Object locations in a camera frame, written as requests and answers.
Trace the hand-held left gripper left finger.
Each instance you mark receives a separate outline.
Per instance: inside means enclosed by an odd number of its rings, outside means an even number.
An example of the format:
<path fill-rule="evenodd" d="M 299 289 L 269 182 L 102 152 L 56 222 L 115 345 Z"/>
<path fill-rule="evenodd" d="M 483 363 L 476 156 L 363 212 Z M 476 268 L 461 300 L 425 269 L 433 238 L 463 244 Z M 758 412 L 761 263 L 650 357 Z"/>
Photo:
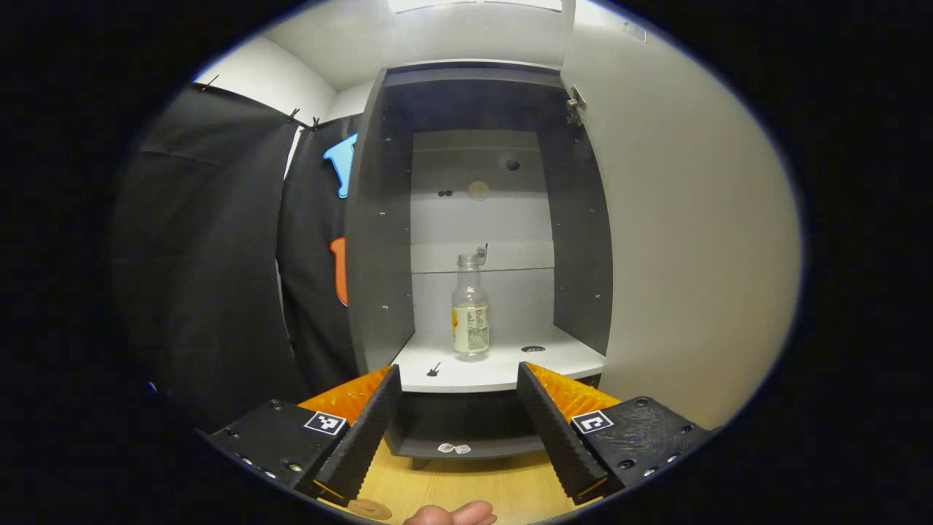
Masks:
<path fill-rule="evenodd" d="M 277 486 L 331 504 L 359 497 L 401 399 L 389 365 L 301 403 L 270 400 L 201 437 Z"/>

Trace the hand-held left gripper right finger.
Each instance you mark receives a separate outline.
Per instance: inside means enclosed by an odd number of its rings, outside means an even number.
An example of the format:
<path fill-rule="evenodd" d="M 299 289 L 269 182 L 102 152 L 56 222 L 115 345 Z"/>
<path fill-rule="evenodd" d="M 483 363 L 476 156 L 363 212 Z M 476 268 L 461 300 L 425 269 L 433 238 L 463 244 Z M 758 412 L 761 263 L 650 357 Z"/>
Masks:
<path fill-rule="evenodd" d="M 642 484 L 714 434 L 651 397 L 620 401 L 532 362 L 519 364 L 516 392 L 577 505 Z"/>

